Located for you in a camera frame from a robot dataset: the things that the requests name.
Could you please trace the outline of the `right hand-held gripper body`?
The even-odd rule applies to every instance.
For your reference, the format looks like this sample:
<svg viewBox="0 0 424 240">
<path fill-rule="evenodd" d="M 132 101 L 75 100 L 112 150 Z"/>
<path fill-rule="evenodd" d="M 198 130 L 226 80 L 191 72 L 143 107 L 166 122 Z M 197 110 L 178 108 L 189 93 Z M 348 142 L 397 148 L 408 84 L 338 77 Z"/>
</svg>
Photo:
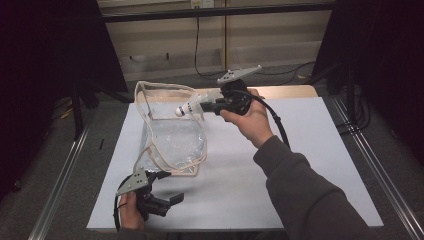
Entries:
<svg viewBox="0 0 424 240">
<path fill-rule="evenodd" d="M 247 85 L 243 78 L 261 69 L 261 65 L 237 70 L 229 69 L 219 78 L 217 83 L 220 85 L 222 97 L 214 103 L 214 113 L 219 115 L 220 111 L 225 109 L 238 115 L 245 115 L 250 108 L 251 98 L 247 95 Z"/>
</svg>

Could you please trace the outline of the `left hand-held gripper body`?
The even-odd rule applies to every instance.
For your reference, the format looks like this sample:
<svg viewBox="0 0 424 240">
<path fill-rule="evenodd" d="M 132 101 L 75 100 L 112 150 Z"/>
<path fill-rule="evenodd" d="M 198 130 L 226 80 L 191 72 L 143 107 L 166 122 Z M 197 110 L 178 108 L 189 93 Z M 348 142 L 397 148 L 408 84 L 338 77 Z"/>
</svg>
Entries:
<svg viewBox="0 0 424 240">
<path fill-rule="evenodd" d="M 156 198 L 152 193 L 152 185 L 156 180 L 156 172 L 141 168 L 128 175 L 119 185 L 115 200 L 129 192 L 135 192 L 137 209 L 142 217 L 147 220 L 150 214 L 165 217 L 171 207 L 169 200 Z"/>
</svg>

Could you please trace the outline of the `clear plastic bag beige trim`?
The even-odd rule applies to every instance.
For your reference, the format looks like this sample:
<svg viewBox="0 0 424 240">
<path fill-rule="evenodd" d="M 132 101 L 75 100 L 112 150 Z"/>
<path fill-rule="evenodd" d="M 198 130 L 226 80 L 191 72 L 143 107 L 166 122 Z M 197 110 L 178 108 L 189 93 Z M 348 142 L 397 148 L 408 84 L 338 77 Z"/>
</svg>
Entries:
<svg viewBox="0 0 424 240">
<path fill-rule="evenodd" d="M 133 170 L 165 171 L 174 176 L 196 176 L 207 158 L 202 114 L 177 117 L 175 110 L 196 91 L 178 84 L 139 81 L 134 104 L 142 120 L 140 151 Z"/>
</svg>

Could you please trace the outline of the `person's right hand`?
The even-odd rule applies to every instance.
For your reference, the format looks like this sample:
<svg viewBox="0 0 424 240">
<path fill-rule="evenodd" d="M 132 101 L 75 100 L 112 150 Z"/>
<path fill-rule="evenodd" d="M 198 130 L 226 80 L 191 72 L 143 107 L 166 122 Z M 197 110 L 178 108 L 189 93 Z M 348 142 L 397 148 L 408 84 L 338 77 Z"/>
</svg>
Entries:
<svg viewBox="0 0 424 240">
<path fill-rule="evenodd" d="M 260 148 L 273 136 L 266 108 L 255 99 L 252 100 L 245 115 L 238 115 L 223 109 L 220 111 L 220 116 L 225 121 L 234 124 L 256 148 Z"/>
</svg>

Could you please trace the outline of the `person's left hand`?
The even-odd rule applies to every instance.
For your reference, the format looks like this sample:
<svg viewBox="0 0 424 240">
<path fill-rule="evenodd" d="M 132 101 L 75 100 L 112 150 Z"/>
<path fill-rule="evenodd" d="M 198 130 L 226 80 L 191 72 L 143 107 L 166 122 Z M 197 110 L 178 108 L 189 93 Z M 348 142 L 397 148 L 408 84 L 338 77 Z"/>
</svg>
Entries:
<svg viewBox="0 0 424 240">
<path fill-rule="evenodd" d="M 135 192 L 125 193 L 120 197 L 118 209 L 121 227 L 131 230 L 143 231 L 144 219 L 136 206 L 137 197 Z"/>
</svg>

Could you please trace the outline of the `wooden table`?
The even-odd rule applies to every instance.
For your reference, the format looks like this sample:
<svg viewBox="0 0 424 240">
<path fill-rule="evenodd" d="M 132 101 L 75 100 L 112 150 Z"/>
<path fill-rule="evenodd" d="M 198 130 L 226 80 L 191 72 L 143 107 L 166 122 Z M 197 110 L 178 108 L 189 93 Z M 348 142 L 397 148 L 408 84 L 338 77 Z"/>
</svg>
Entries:
<svg viewBox="0 0 424 240">
<path fill-rule="evenodd" d="M 258 86 L 256 87 L 259 95 L 265 99 L 281 98 L 311 98 L 318 94 L 313 86 L 310 85 L 289 85 L 289 86 Z M 200 88 L 190 90 L 170 90 L 155 89 L 142 90 L 137 94 L 138 102 L 184 102 L 188 100 L 194 92 L 203 94 L 209 91 L 209 88 Z"/>
</svg>

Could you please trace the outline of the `white table cover board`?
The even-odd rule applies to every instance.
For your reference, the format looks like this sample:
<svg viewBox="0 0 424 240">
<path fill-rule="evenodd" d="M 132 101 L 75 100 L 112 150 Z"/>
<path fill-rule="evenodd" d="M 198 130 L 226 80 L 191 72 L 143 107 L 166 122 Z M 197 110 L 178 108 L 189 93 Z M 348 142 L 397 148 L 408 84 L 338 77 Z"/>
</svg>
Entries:
<svg viewBox="0 0 424 240">
<path fill-rule="evenodd" d="M 320 97 L 271 99 L 281 117 L 291 149 L 302 153 L 313 170 L 340 187 L 371 227 L 383 222 Z M 136 107 L 127 111 L 103 185 L 87 227 L 112 233 L 113 203 L 122 180 L 132 172 L 141 150 L 143 122 Z M 153 193 L 168 198 L 183 193 L 182 203 L 166 216 L 152 215 L 150 231 L 235 231 L 279 229 L 282 224 L 265 187 L 266 177 L 253 161 L 255 148 L 221 118 L 205 117 L 207 158 L 194 177 L 167 177 Z"/>
</svg>

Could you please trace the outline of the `black horizontal bar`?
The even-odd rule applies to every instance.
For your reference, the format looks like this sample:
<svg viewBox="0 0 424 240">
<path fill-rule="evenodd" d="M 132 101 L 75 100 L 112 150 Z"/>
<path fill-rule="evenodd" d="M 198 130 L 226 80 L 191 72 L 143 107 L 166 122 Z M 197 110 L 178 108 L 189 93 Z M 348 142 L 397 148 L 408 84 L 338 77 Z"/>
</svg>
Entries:
<svg viewBox="0 0 424 240">
<path fill-rule="evenodd" d="M 204 9 L 172 10 L 160 12 L 143 13 L 120 13 L 104 14 L 101 21 L 105 23 L 150 21 L 150 20 L 168 20 L 182 18 L 198 17 L 220 17 L 251 14 L 272 14 L 272 13 L 291 13 L 291 12 L 311 12 L 332 10 L 336 2 L 318 2 L 318 3 L 300 3 L 300 4 L 282 4 L 267 6 L 244 6 L 244 7 L 221 7 Z"/>
</svg>

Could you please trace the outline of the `black metal stand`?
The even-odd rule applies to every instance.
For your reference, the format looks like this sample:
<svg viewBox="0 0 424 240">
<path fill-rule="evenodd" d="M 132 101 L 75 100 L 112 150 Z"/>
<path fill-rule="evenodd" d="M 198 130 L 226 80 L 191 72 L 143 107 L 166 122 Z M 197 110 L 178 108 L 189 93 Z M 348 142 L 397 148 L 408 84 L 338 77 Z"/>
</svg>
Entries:
<svg viewBox="0 0 424 240">
<path fill-rule="evenodd" d="M 84 130 L 81 101 L 89 109 L 96 108 L 99 100 L 95 95 L 95 83 L 88 80 L 74 81 L 71 91 L 72 109 L 75 123 L 74 139 L 77 140 Z"/>
</svg>

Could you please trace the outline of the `black curtain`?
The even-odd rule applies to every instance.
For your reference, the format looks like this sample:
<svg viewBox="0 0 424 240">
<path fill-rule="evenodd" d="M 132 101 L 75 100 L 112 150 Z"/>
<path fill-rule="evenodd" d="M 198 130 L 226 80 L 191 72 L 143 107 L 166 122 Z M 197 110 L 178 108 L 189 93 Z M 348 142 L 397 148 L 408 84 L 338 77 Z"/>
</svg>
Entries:
<svg viewBox="0 0 424 240">
<path fill-rule="evenodd" d="M 0 0 L 0 201 L 20 180 L 55 102 L 127 86 L 98 0 Z"/>
<path fill-rule="evenodd" d="M 347 71 L 424 165 L 424 0 L 335 0 L 313 74 Z"/>
</svg>

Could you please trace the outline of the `metal floor rail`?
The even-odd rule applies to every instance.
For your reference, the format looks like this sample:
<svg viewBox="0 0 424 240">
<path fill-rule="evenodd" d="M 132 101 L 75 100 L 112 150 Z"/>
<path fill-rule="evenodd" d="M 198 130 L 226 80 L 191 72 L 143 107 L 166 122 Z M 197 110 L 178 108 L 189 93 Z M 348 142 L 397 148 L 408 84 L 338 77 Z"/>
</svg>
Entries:
<svg viewBox="0 0 424 240">
<path fill-rule="evenodd" d="M 419 223 L 407 201 L 394 185 L 361 130 L 353 124 L 353 120 L 348 116 L 345 104 L 340 99 L 333 99 L 332 102 L 343 122 L 347 125 L 349 135 L 353 138 L 364 156 L 409 236 L 412 240 L 424 240 L 424 228 Z"/>
<path fill-rule="evenodd" d="M 80 152 L 84 146 L 90 127 L 86 126 L 80 132 L 80 135 L 73 141 L 72 147 L 67 155 L 61 172 L 54 184 L 54 187 L 39 214 L 39 217 L 28 237 L 28 240 L 45 240 L 50 229 L 60 201 L 65 192 L 65 188 L 72 175 L 75 164 Z"/>
</svg>

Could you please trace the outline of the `white wall socket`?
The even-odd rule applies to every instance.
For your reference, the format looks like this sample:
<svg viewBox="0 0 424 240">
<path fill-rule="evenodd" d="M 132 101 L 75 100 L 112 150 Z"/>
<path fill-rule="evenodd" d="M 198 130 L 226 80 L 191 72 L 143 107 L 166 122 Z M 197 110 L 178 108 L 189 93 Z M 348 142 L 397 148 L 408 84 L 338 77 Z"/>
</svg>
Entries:
<svg viewBox="0 0 424 240">
<path fill-rule="evenodd" d="M 213 8 L 214 0 L 190 0 L 192 9 Z"/>
</svg>

